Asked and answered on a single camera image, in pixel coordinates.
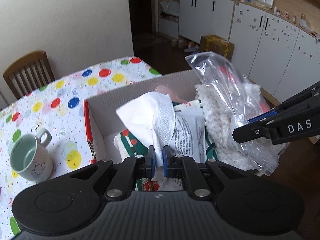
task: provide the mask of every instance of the mug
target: mug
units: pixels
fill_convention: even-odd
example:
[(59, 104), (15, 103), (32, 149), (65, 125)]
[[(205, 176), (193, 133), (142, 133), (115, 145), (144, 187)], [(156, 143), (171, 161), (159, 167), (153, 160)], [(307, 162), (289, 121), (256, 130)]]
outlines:
[[(44, 134), (47, 138), (42, 143), (41, 138)], [(12, 170), (21, 177), (37, 183), (48, 179), (53, 170), (53, 161), (46, 147), (51, 139), (52, 136), (46, 129), (41, 129), (36, 136), (21, 136), (10, 153)]]

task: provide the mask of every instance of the green dot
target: green dot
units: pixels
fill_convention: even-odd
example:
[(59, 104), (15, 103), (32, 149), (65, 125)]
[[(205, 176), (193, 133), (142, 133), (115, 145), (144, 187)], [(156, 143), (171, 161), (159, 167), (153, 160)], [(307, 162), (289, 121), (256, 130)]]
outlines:
[(43, 90), (45, 90), (45, 89), (47, 88), (47, 86), (48, 86), (48, 85), (43, 86), (43, 87), (40, 87), (39, 90), (40, 90), (40, 91), (43, 91)]
[(11, 119), (12, 119), (12, 114), (10, 114), (5, 121), (6, 121), (6, 122), (10, 122)]
[(130, 63), (130, 61), (127, 59), (121, 60), (121, 62), (120, 62), (121, 65), (128, 65), (129, 63)]
[(12, 141), (16, 142), (21, 136), (21, 130), (18, 129), (14, 132), (13, 136), (12, 136)]
[(151, 73), (151, 74), (154, 74), (154, 75), (160, 75), (160, 73), (158, 72), (158, 71), (156, 71), (154, 68), (150, 68), (149, 69), (149, 72)]
[(10, 217), (10, 227), (11, 227), (12, 233), (15, 236), (20, 233), (20, 228), (18, 227), (18, 224), (14, 217)]

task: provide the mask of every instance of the cabinet handle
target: cabinet handle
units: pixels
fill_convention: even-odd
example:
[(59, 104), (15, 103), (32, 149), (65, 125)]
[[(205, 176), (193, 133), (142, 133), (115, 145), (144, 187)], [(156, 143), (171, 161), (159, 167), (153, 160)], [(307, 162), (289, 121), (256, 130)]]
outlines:
[(262, 18), (263, 18), (263, 15), (261, 15), (261, 20), (260, 20), (259, 28), (261, 28)]
[(269, 18), (267, 18), (267, 23), (266, 23), (266, 26), (264, 27), (264, 30), (266, 30), (266, 29), (267, 29), (268, 20), (269, 20)]

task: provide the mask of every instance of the tablecloth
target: tablecloth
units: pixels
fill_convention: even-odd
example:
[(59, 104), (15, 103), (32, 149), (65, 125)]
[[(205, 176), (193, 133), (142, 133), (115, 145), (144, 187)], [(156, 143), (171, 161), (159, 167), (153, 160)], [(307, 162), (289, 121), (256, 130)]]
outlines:
[(10, 168), (9, 154), (23, 134), (46, 128), (52, 135), (47, 149), (54, 167), (50, 178), (89, 165), (83, 100), (110, 89), (160, 75), (137, 57), (120, 58), (91, 66), (41, 87), (0, 112), (0, 239), (20, 232), (12, 202), (34, 183)]

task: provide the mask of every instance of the silver bolt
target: silver bolt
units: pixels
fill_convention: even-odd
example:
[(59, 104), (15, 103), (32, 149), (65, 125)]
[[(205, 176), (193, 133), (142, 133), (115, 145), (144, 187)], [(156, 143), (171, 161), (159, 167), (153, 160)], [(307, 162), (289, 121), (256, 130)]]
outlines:
[(206, 197), (210, 195), (210, 191), (205, 188), (195, 190), (195, 195), (198, 197)]
[(122, 191), (119, 189), (111, 189), (111, 190), (108, 190), (107, 192), (107, 196), (109, 197), (119, 197), (121, 195), (122, 195)]

